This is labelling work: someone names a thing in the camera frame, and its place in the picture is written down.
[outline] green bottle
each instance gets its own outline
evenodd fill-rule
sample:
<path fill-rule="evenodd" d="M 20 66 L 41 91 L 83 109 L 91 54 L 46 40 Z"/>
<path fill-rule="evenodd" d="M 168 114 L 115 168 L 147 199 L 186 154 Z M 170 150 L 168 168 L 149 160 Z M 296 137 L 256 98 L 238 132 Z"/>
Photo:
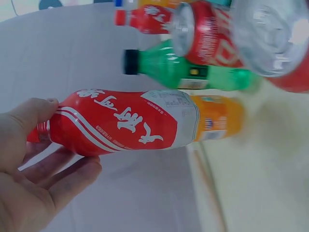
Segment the green bottle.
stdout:
<path fill-rule="evenodd" d="M 170 40 L 146 51 L 125 50 L 124 73 L 146 74 L 171 89 L 247 90 L 259 79 L 249 70 L 195 65 L 176 56 Z"/>

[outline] orange bottle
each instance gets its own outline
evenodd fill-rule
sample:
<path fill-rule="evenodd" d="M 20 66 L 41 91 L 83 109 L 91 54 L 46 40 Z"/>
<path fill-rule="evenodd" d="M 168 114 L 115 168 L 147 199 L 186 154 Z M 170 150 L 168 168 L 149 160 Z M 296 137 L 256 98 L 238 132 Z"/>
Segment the orange bottle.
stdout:
<path fill-rule="evenodd" d="M 222 96 L 190 96 L 200 113 L 195 141 L 222 139 L 237 134 L 245 120 L 238 100 Z"/>
<path fill-rule="evenodd" d="M 139 7 L 151 4 L 175 9 L 181 2 L 190 2 L 190 0 L 139 0 Z"/>

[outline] white table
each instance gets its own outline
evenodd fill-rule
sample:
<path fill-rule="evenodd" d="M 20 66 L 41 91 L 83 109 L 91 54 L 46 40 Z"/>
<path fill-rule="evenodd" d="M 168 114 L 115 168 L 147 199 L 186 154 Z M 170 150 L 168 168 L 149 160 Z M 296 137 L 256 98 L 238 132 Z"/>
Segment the white table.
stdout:
<path fill-rule="evenodd" d="M 307 232 L 309 94 L 288 93 L 266 80 L 254 94 L 193 94 L 238 97 L 248 114 L 239 135 L 188 146 L 202 230 L 209 232 L 212 217 L 213 231 Z"/>

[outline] red label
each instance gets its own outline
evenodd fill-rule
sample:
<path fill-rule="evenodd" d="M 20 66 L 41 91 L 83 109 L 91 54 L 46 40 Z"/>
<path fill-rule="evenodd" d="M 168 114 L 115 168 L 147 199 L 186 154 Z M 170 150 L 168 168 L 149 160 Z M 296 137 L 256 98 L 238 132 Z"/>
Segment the red label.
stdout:
<path fill-rule="evenodd" d="M 50 120 L 51 137 L 79 154 L 101 155 L 172 146 L 177 121 L 164 109 L 141 97 L 143 92 L 80 90 L 61 103 Z M 52 130 L 62 124 L 64 131 Z"/>
<path fill-rule="evenodd" d="M 203 0 L 191 5 L 196 19 L 196 34 L 188 60 L 200 65 L 243 68 L 230 40 L 229 12 Z"/>
<path fill-rule="evenodd" d="M 162 6 L 145 5 L 141 8 L 139 29 L 145 34 L 168 34 L 171 11 Z"/>

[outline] red bottle cap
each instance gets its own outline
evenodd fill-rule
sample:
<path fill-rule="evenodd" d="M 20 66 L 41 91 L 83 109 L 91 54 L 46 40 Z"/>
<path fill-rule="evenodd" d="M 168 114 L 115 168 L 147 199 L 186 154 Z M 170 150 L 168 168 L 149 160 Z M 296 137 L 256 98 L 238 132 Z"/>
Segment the red bottle cap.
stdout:
<path fill-rule="evenodd" d="M 115 13 L 115 25 L 124 26 L 126 24 L 126 11 L 118 10 Z"/>

